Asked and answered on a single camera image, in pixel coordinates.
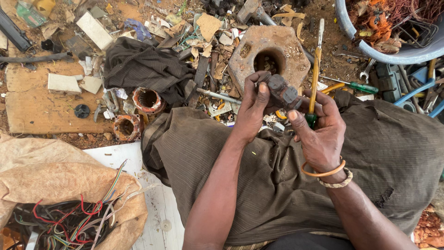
burlap sack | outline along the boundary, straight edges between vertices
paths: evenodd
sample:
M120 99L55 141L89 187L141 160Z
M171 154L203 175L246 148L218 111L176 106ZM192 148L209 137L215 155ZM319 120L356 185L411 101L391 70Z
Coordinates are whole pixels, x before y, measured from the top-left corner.
M0 134L0 229L17 203L42 205L80 200L96 203L111 186L117 170L105 167L82 150L59 140L16 139ZM140 190L139 181L126 173L115 185L114 197L126 194L114 209L122 206L126 196ZM128 250L143 232L148 211L145 196L130 198L115 214L117 227L96 250Z

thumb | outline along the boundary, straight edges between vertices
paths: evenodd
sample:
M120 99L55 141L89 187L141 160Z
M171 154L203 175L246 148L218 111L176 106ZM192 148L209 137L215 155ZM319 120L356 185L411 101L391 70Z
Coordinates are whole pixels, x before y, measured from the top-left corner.
M261 82L259 85L258 96L256 97L256 101L254 103L254 108L257 109L260 113L264 112L265 107L270 100L270 90L265 82Z
M290 110L288 112L288 119L296 132L298 139L304 139L313 134L313 130L308 126L305 117L296 110Z

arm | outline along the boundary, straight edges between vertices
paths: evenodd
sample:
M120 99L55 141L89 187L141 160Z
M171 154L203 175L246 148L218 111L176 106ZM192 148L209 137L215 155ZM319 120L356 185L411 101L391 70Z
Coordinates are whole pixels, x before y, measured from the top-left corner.
M238 174L242 154L262 125L270 92L265 83L255 92L263 72L245 79L245 95L236 124L191 208L185 226L183 249L222 249L236 210Z
M308 164L318 173L328 172L341 163L339 154L344 143L345 123L333 99L317 92L315 106L317 129L308 126L301 113L288 113L296 132L295 141L301 141ZM307 111L304 100L302 112ZM326 183L341 183L347 178L344 171L321 177ZM327 188L342 225L357 250L414 250L415 244L398 227L389 221L369 200L361 188L351 181L342 188Z

striped fabric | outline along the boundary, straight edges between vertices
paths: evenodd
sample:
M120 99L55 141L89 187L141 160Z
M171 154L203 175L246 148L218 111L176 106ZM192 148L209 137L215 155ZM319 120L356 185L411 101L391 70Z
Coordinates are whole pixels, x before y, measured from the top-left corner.
M111 88L145 87L157 91L167 103L182 101L183 88L194 77L186 62L151 45L119 37L107 50L104 86Z
M388 219L411 233L443 170L444 126L385 101L362 102L339 91L337 96L345 103L339 106L347 124L341 155L353 180ZM230 131L202 111L182 107L159 116L144 132L145 168L168 180L184 225ZM300 143L269 129L247 146L227 246L295 232L345 233L325 187L301 173L304 161Z

braided bracelet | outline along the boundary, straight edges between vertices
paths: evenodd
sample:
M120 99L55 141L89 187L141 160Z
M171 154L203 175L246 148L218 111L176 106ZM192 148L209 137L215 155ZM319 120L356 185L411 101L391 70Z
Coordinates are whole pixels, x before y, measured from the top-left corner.
M344 172L347 174L347 179L345 179L345 181L341 182L341 183L335 183L335 184L330 184L330 183L325 183L323 181L321 181L321 179L318 177L317 181L323 185L324 187L328 187L328 188L341 188L341 187L345 187L347 186L353 179L353 173L348 169L348 168L344 168Z

